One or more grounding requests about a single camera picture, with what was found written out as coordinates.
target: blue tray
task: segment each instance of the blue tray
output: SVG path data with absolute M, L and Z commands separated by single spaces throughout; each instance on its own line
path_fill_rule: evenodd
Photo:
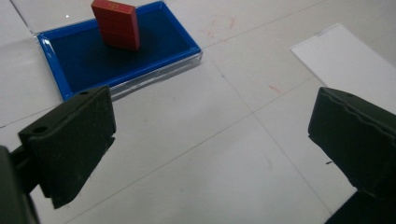
M 37 36 L 64 100 L 92 87 L 117 87 L 201 55 L 201 49 L 164 2 L 138 7 L 136 16 L 140 34 L 137 52 L 106 46 L 96 20 Z

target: table surface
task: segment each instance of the table surface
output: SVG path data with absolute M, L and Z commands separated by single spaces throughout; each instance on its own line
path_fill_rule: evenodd
M 307 137 L 323 84 L 290 48 L 339 22 L 396 66 L 396 1 L 166 4 L 202 63 L 116 101 L 116 141 L 78 197 L 53 210 L 32 192 L 42 223 L 325 222 L 355 189 Z M 0 144 L 12 150 L 18 131 L 62 100 L 7 0 L 0 76 Z

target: wooden block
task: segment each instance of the wooden block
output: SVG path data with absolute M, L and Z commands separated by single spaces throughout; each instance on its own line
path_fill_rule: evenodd
M 133 51 L 139 49 L 135 7 L 107 0 L 94 0 L 91 7 L 105 44 Z

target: sheet of paper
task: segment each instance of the sheet of paper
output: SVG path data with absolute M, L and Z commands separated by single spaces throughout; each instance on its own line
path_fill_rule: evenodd
M 396 68 L 341 24 L 291 48 L 324 83 L 396 114 Z

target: red block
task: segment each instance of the red block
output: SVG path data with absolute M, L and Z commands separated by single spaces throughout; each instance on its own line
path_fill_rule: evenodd
M 105 44 L 133 51 L 139 49 L 135 7 L 107 0 L 94 0 L 91 7 Z

